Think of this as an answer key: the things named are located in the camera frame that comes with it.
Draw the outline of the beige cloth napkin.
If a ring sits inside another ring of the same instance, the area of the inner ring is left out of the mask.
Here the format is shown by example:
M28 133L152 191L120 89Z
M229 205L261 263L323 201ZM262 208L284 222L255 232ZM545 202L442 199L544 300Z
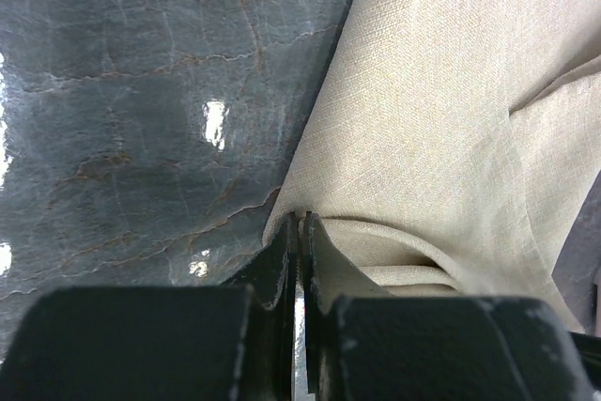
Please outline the beige cloth napkin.
M600 0L353 0L266 224L320 216L397 296L518 295L600 170Z

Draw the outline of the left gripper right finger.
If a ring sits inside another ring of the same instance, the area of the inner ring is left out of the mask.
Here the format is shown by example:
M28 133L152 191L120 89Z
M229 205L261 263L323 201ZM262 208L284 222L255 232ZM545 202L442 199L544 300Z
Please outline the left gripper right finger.
M300 235L306 310L326 315L340 297L390 298L392 294L356 267L331 241L320 217L308 212Z

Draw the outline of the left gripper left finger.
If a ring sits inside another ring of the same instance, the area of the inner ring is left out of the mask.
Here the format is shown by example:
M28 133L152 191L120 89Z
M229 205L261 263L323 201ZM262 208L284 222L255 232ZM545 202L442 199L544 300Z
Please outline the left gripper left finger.
M250 286L269 311L281 304L287 307L294 298L297 278L297 219L287 214L270 242L221 286Z

